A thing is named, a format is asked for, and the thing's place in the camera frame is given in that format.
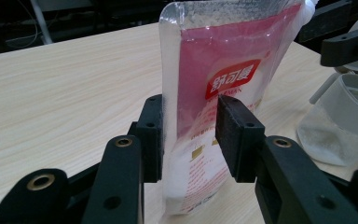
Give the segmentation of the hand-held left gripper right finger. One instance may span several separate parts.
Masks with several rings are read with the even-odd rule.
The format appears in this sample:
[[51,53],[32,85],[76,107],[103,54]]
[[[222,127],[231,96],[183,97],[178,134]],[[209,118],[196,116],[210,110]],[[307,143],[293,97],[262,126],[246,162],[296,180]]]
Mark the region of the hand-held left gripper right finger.
[[215,138],[238,183],[254,183],[267,224],[358,224],[358,211],[292,139],[265,126],[238,99],[220,95]]

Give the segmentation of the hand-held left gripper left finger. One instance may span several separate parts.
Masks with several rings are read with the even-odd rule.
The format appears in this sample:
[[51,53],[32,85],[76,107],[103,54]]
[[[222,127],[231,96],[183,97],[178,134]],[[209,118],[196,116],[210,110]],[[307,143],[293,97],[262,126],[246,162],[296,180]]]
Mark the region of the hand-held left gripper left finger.
[[127,134],[109,140],[82,224],[145,224],[145,183],[162,177],[162,96],[146,99]]

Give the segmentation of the white flip-lid container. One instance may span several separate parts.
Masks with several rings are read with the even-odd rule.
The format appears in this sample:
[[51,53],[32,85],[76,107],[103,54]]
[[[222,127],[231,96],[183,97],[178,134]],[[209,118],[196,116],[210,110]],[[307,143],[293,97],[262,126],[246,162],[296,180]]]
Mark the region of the white flip-lid container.
[[296,130],[313,159],[338,166],[358,161],[358,62],[344,68],[310,97],[312,108]]

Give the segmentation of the red and white spout pouch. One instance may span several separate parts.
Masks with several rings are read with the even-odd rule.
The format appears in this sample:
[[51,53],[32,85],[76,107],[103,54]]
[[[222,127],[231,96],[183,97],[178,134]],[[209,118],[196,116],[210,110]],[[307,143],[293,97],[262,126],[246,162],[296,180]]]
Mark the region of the red and white spout pouch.
[[227,163],[214,137],[218,96],[233,96],[256,112],[318,1],[182,1],[162,10],[166,215],[201,209],[224,185]]

